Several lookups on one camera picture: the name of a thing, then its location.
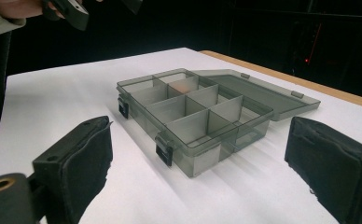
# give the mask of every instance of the plastic organizer box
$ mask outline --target plastic organizer box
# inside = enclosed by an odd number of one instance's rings
[[[265,136],[270,120],[316,109],[320,101],[233,70],[176,69],[118,83],[119,112],[188,176]]]

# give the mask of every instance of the table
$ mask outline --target table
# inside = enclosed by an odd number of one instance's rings
[[[362,106],[191,49],[170,49],[11,76],[0,124],[0,175],[31,161],[80,122],[107,115],[114,160],[80,223],[337,223],[284,161],[290,119],[212,169],[188,178],[118,112],[117,82],[175,68],[233,69],[321,100],[301,114],[362,143]]]

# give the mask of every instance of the black wall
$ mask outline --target black wall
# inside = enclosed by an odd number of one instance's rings
[[[120,0],[84,6],[85,32],[41,17],[14,31],[7,73],[187,47],[362,96],[362,0],[144,0],[137,16]]]

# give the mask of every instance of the box lid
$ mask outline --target box lid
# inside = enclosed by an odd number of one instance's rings
[[[198,70],[197,75],[207,77],[240,94],[273,109],[271,120],[278,121],[316,109],[320,101],[303,93],[291,91],[250,75],[233,70]]]

